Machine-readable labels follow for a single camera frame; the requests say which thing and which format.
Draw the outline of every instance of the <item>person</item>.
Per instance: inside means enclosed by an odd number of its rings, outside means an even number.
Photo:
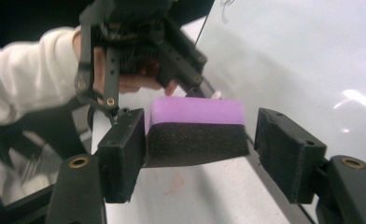
[[[0,125],[13,123],[29,112],[64,105],[76,96],[80,39],[79,28],[64,27],[45,33],[38,42],[16,42],[0,49]],[[95,49],[93,87],[99,92],[104,89],[105,68],[103,50]],[[146,62],[138,74],[120,75],[119,91],[161,89],[154,76],[158,69],[157,62]],[[172,95],[176,87],[171,81],[164,89],[165,95]],[[18,175],[0,162],[0,196],[4,204],[39,190],[20,183]]]

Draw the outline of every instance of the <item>white sweater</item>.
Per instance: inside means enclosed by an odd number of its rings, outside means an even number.
[[[0,49],[0,125],[75,96],[74,34],[72,28],[59,28],[39,42],[17,42]]]

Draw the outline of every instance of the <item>white surface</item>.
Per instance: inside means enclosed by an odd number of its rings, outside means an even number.
[[[248,133],[270,108],[325,143],[327,158],[366,161],[366,1],[225,2],[198,48],[212,85],[246,105]]]
[[[120,106],[148,111],[151,100],[161,95],[149,90],[124,94]],[[95,113],[92,153],[109,127],[108,119]],[[107,204],[106,215],[108,223],[289,223],[246,158],[142,169],[131,202]]]

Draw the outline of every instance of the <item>white sleeve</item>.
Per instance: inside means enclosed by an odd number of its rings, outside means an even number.
[[[65,104],[75,96],[75,33],[60,28],[47,32],[39,42],[17,42],[0,49],[0,125],[29,111]]]

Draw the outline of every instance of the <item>hand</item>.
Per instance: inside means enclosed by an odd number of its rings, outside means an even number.
[[[81,52],[81,35],[77,33],[73,39],[73,49],[76,57],[79,59]],[[105,68],[106,57],[102,48],[95,48],[93,51],[94,57],[94,81],[93,88],[101,93],[105,89]],[[139,64],[138,74],[120,74],[119,92],[138,92],[140,88],[149,88],[160,90],[162,86],[157,82],[156,76],[160,69],[160,64],[156,61],[143,61]],[[164,93],[170,96],[177,88],[177,83],[172,80],[165,88]]]

